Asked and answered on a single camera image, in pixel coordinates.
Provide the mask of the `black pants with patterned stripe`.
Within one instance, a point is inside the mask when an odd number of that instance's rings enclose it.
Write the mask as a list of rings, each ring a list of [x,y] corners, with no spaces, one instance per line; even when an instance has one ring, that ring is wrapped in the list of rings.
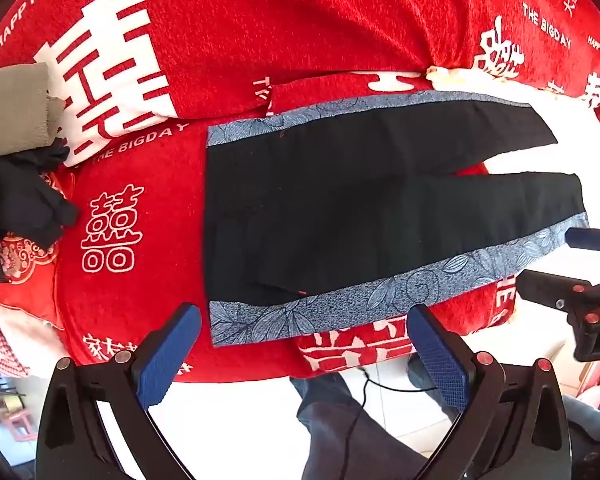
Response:
[[[529,105],[360,96],[208,131],[204,284],[218,347],[364,325],[516,274],[588,222],[573,174],[470,174],[555,143]]]

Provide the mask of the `red embroidered cushion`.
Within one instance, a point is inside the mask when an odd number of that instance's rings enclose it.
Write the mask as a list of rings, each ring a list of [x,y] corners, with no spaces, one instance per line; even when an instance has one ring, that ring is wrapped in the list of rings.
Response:
[[[0,240],[0,259],[7,281],[12,284],[26,282],[39,266],[53,263],[58,255],[56,242],[43,249],[32,240],[8,234]]]

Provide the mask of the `peach satin blanket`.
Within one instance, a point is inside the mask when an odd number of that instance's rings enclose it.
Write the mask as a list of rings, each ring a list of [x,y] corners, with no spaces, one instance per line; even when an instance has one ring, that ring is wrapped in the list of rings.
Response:
[[[439,66],[430,66],[426,71],[426,79],[434,90],[466,92],[477,92],[491,81],[491,77],[482,70]]]

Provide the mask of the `black crumpled garment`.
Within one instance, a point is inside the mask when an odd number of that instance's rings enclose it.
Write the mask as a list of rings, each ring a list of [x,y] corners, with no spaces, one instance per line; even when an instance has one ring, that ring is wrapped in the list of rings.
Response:
[[[65,162],[69,148],[56,139],[49,146],[0,157],[0,240],[8,234],[51,248],[66,226],[78,220],[79,209],[43,180]],[[0,282],[6,281],[0,258]]]

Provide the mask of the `grey folded garment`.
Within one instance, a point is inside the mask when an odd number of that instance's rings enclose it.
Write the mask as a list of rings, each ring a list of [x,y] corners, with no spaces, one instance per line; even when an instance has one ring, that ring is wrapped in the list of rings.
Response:
[[[64,108],[45,63],[0,68],[0,157],[50,146]]]

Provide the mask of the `red sofa cover with characters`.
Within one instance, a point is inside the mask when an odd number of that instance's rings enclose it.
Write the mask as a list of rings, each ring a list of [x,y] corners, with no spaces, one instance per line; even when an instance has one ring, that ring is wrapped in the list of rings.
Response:
[[[216,346],[204,284],[208,131],[326,102],[439,91],[430,66],[482,70],[477,92],[600,110],[592,0],[15,0],[0,68],[45,63],[65,101],[62,175],[79,217],[48,294],[76,362],[134,349],[184,301],[202,331],[183,382],[312,377],[410,350],[406,313]],[[507,278],[433,304],[462,331],[506,318]]]

